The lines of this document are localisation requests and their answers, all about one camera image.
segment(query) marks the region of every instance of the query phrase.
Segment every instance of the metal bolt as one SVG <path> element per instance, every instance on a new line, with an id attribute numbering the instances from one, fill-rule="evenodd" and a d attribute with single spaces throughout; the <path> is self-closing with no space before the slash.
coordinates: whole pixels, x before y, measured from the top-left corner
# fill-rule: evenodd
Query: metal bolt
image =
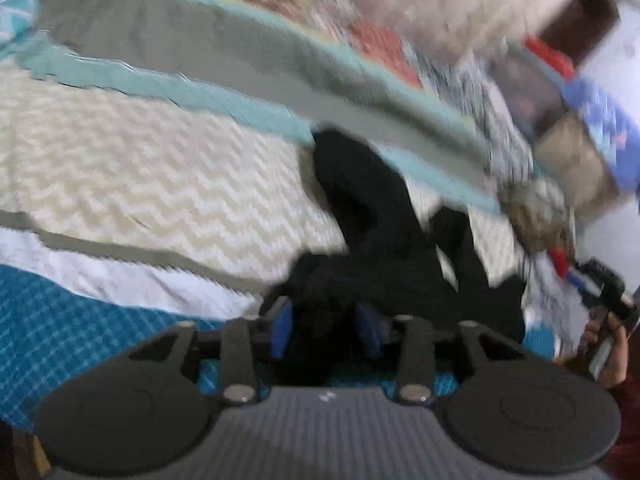
<path id="1" fill-rule="evenodd" d="M 246 384 L 232 384 L 222 393 L 226 400 L 236 404 L 251 402 L 255 399 L 255 390 Z"/>
<path id="2" fill-rule="evenodd" d="M 431 389 L 424 386 L 424 384 L 405 384 L 400 388 L 398 396 L 404 402 L 422 404 L 431 399 Z"/>

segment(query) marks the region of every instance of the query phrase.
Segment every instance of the gray fabric strip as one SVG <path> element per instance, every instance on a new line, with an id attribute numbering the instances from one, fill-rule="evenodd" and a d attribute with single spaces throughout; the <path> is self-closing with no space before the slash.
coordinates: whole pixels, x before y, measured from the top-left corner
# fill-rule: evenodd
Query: gray fabric strip
<path id="1" fill-rule="evenodd" d="M 435 128 L 415 103 L 392 95 L 367 73 L 346 70 L 296 34 L 187 0 L 41 2 L 37 28 L 82 56 L 181 73 L 277 102 L 319 123 L 409 150 L 482 189 L 484 139 Z"/>
<path id="2" fill-rule="evenodd" d="M 48 248 L 60 251 L 74 251 L 87 254 L 96 258 L 111 258 L 123 262 L 145 264 L 160 268 L 176 268 L 187 270 L 203 278 L 219 283 L 226 288 L 239 292 L 248 292 L 264 296 L 273 284 L 237 278 L 225 272 L 210 269 L 190 258 L 181 256 L 172 251 L 155 251 L 131 246 L 107 244 L 80 240 L 66 235 L 50 233 L 37 227 L 23 212 L 9 212 L 0 210 L 0 225 L 17 231 L 30 231 L 36 233 L 42 243 Z"/>

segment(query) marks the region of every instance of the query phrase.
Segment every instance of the chevron quilt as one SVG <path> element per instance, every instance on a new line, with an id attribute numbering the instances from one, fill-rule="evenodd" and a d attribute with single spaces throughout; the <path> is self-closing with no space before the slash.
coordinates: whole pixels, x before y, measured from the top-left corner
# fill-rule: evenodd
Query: chevron quilt
<path id="1" fill-rule="evenodd" d="M 4 224 L 45 244 L 179 267 L 260 293 L 305 248 L 341 250 L 309 148 L 162 100 L 36 81 L 0 64 Z M 408 182 L 427 219 L 440 202 Z M 518 258 L 506 218 L 471 210 L 494 282 Z"/>

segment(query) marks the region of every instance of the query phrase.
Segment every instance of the black circular pad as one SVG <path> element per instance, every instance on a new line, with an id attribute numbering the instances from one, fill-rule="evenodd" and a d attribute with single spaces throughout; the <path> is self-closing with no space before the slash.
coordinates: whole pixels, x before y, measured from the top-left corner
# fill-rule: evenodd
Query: black circular pad
<path id="1" fill-rule="evenodd" d="M 36 414 L 38 437 L 54 462 L 100 476 L 174 461 L 208 421 L 206 397 L 177 369 L 128 360 L 65 383 Z"/>
<path id="2" fill-rule="evenodd" d="M 585 468 L 620 432 L 620 411 L 605 390 L 536 361 L 482 368 L 447 401 L 444 415 L 447 432 L 463 449 L 518 473 Z"/>

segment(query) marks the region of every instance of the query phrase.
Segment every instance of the white wall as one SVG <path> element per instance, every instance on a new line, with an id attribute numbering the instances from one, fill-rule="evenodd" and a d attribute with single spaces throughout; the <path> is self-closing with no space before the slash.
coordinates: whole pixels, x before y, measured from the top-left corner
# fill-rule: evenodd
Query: white wall
<path id="1" fill-rule="evenodd" d="M 580 71 L 640 125 L 640 9 L 620 5 L 620 15 L 620 24 Z M 578 257 L 586 256 L 596 256 L 619 272 L 628 290 L 640 286 L 640 216 L 635 198 L 587 228 L 578 244 Z"/>

